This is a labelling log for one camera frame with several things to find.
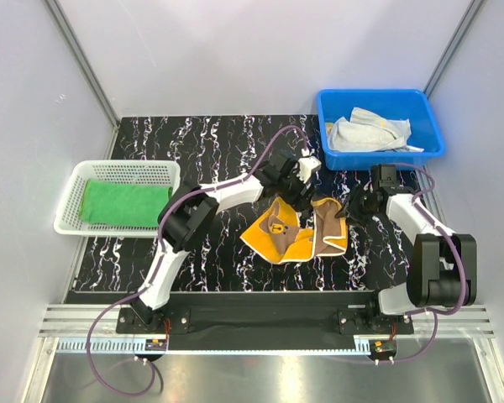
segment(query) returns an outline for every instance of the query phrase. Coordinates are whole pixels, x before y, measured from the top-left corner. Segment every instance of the white panel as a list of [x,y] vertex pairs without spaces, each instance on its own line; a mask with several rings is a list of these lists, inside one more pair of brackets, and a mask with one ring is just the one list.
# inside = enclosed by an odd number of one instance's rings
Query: white panel
[[48,303],[78,238],[54,232],[76,163],[111,128],[41,0],[0,2],[0,402],[19,401]]
[[423,89],[469,0],[60,0],[122,116],[310,113]]
[[504,0],[487,2],[432,96],[447,154],[430,165],[448,225],[478,242],[478,292],[504,357]]

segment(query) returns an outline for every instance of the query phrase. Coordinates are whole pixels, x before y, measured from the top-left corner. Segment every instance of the white plastic laundry basket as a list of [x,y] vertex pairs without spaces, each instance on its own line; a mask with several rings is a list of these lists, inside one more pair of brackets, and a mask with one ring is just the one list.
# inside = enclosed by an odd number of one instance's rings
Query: white plastic laundry basket
[[81,221],[79,212],[82,195],[89,179],[137,185],[172,186],[173,191],[176,191],[180,182],[180,168],[174,161],[102,160],[81,162],[75,167],[67,182],[54,220],[55,231],[67,235],[153,238],[157,234],[156,227],[113,227]]

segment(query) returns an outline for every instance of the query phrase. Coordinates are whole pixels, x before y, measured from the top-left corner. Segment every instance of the blue bin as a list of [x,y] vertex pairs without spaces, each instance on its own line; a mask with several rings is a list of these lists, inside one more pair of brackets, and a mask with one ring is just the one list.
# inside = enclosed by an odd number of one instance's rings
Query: blue bin
[[[409,145],[424,149],[422,153],[340,153],[328,147],[325,123],[335,123],[344,116],[349,120],[354,107],[362,107],[386,119],[409,119]],[[368,170],[373,165],[405,162],[423,166],[446,151],[429,101],[419,90],[323,90],[318,93],[319,129],[330,170]]]

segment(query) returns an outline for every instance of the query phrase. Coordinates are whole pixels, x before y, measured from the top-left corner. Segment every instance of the black and white patterned tabletop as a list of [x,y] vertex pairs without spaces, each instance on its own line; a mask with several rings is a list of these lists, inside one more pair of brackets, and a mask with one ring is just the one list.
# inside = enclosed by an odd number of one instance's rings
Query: black and white patterned tabletop
[[[181,178],[224,181],[248,171],[275,132],[287,124],[302,127],[312,153],[323,161],[315,115],[124,118],[112,159],[175,160]],[[274,148],[299,155],[300,147],[297,136],[290,133],[278,138]],[[413,172],[403,172],[400,178],[417,187]],[[315,180],[321,193],[341,202],[356,182],[368,186],[370,173],[323,167]],[[239,235],[271,202],[239,206],[217,216],[203,246],[181,267],[173,290],[377,290],[406,279],[411,244],[386,217],[375,217],[366,229],[350,228],[343,257],[302,264],[265,262]],[[70,292],[79,296],[137,289],[150,268],[155,245],[154,239],[89,238]]]

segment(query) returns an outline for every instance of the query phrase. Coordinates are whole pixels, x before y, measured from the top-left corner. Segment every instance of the reflective surface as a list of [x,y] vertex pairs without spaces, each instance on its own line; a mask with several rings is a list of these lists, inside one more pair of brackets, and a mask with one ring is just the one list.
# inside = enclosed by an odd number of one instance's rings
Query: reflective surface
[[[404,355],[419,349],[400,340]],[[150,371],[138,363],[110,367],[123,356],[95,357],[104,378],[121,390],[147,385]],[[408,364],[348,363],[344,357],[166,356],[156,361],[164,379],[152,391],[130,400],[91,384],[93,375],[83,354],[57,354],[43,402],[487,402],[475,350],[466,340],[437,340],[421,359]]]

